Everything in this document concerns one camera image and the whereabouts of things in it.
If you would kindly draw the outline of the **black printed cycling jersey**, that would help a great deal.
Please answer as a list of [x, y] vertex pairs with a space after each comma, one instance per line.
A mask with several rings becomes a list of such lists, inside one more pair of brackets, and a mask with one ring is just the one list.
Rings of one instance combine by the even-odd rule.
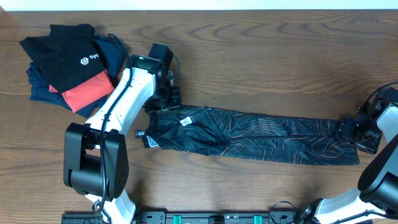
[[318, 166], [359, 164], [356, 148], [335, 139], [339, 122], [183, 106], [150, 114], [138, 131], [146, 148], [160, 147], [204, 156]]

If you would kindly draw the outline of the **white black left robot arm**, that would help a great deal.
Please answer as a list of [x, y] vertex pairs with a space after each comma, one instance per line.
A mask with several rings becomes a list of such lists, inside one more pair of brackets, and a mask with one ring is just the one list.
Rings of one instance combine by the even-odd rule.
[[138, 112], [178, 108], [174, 57], [132, 55], [106, 103], [85, 124], [65, 132], [63, 180], [92, 202], [91, 213], [66, 213], [62, 223], [136, 223], [139, 216], [125, 186], [129, 175], [126, 135]]

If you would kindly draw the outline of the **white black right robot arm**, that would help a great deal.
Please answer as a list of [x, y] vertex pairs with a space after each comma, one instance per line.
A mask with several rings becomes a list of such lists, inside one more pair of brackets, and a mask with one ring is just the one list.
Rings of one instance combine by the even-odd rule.
[[319, 198], [296, 223], [370, 223], [397, 219], [397, 89], [391, 83], [372, 92], [359, 107], [358, 120], [345, 120], [335, 137], [347, 139], [375, 158], [356, 188], [333, 198]]

